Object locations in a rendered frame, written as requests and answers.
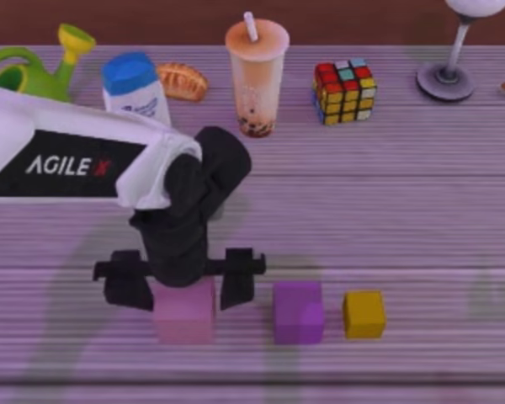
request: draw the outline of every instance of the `bubble tea cup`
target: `bubble tea cup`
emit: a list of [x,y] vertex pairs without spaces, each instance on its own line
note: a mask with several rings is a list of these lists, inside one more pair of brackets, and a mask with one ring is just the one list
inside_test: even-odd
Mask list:
[[277,120],[284,55],[290,36],[281,25],[267,19],[244,20],[226,32],[230,53],[234,99],[240,131],[265,137]]

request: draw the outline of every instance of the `cup lid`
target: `cup lid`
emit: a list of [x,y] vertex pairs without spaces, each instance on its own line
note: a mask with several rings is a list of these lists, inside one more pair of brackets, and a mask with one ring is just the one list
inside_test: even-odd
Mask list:
[[135,91],[158,80],[155,66],[143,52],[130,52],[116,56],[102,69],[103,85],[111,95]]
[[254,19],[258,40],[252,42],[247,26],[241,21],[226,32],[226,48],[245,61],[271,61],[290,46],[290,35],[280,24],[268,19]]

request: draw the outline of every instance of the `blue bottle cap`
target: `blue bottle cap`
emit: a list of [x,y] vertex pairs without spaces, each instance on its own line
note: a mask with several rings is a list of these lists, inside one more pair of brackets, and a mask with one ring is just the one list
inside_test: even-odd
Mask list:
[[155,66],[143,52],[124,53],[102,69],[103,85],[110,95],[123,95],[158,80]]

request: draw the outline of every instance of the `robotic arm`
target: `robotic arm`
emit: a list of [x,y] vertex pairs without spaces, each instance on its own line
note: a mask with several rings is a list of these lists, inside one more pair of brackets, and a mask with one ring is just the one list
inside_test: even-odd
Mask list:
[[0,88],[0,201],[114,201],[134,210],[140,251],[96,263],[108,303],[153,309],[146,277],[175,288],[222,275],[221,309],[254,297],[264,255],[208,258],[211,216],[251,171],[242,143],[218,127],[193,139],[136,114],[110,114]]

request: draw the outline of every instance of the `bread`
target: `bread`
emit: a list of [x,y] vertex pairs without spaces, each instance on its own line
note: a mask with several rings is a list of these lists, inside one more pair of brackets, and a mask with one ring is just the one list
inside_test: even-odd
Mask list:
[[208,80],[204,75],[183,63],[157,65],[157,75],[167,97],[199,102],[208,90]]

